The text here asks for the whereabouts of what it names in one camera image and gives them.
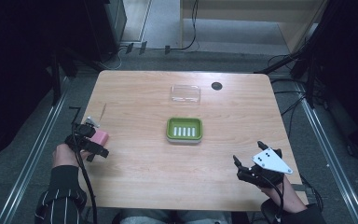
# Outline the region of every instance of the table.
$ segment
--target table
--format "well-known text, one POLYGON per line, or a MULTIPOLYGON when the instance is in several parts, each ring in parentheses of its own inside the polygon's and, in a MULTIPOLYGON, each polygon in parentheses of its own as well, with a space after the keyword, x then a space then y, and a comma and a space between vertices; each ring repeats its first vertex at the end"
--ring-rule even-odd
MULTIPOLYGON (((267 197, 238 180, 236 155, 244 166, 260 152, 257 140, 281 148, 301 180, 269 78, 258 74, 102 71, 90 97, 92 116, 110 135, 105 159, 85 162, 100 207, 259 211, 267 197), (223 88, 215 91, 213 82, 223 88), (170 100, 173 85, 197 85, 200 104, 170 100), (199 118, 201 143, 173 145, 166 138, 171 117, 199 118)), ((80 186, 87 189, 79 174, 80 186)), ((300 197, 307 202, 306 196, 300 197)))
MULTIPOLYGON (((191 19, 195 0, 181 0, 180 43, 183 40, 183 19, 191 19)), ((327 0, 202 0, 198 19, 229 21, 277 22, 290 52, 296 52, 312 25, 317 22, 327 0)))

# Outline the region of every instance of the pink object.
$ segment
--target pink object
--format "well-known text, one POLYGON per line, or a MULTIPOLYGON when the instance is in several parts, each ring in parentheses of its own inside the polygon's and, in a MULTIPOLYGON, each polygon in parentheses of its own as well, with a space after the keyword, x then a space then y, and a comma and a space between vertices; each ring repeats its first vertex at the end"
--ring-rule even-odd
POLYGON ((107 142, 109 135, 101 130, 96 130, 95 134, 91 137, 90 141, 104 146, 107 142))

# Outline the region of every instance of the person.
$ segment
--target person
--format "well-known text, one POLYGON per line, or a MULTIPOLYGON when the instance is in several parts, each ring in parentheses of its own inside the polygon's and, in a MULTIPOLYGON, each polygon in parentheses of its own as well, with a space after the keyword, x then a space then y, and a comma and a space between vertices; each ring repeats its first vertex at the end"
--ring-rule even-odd
MULTIPOLYGON (((81 152, 82 159, 89 153, 81 152)), ((283 193, 282 223, 325 223, 315 204, 306 206, 296 195, 289 180, 284 177, 283 183, 277 185, 283 193)), ((272 202, 280 204, 280 197, 274 189, 261 189, 272 202)), ((58 145, 53 152, 48 190, 39 198, 34 223, 81 223, 81 216, 87 201, 87 195, 78 183, 78 164, 74 151, 66 144, 58 145)), ((121 224, 156 223, 162 224, 172 221, 171 212, 166 210, 123 209, 121 224)), ((177 211, 179 221, 187 224, 229 224, 229 212, 197 212, 177 211)))

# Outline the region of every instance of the black dot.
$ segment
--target black dot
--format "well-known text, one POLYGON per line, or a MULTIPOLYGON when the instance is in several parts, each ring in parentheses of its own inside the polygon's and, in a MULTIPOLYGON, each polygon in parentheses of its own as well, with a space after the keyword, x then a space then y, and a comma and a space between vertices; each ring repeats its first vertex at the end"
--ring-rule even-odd
POLYGON ((220 91, 223 88, 223 85, 220 82, 214 82, 214 83, 212 83, 211 86, 212 86, 212 89, 214 89, 216 91, 220 91))

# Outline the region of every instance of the jeans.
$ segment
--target jeans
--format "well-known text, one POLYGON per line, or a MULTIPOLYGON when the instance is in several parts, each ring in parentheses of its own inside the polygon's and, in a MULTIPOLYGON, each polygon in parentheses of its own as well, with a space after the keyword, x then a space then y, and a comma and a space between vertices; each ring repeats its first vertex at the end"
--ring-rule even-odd
POLYGON ((172 211, 154 209, 123 209, 120 224, 165 224, 174 221, 185 224, 231 224, 230 212, 217 211, 172 211))

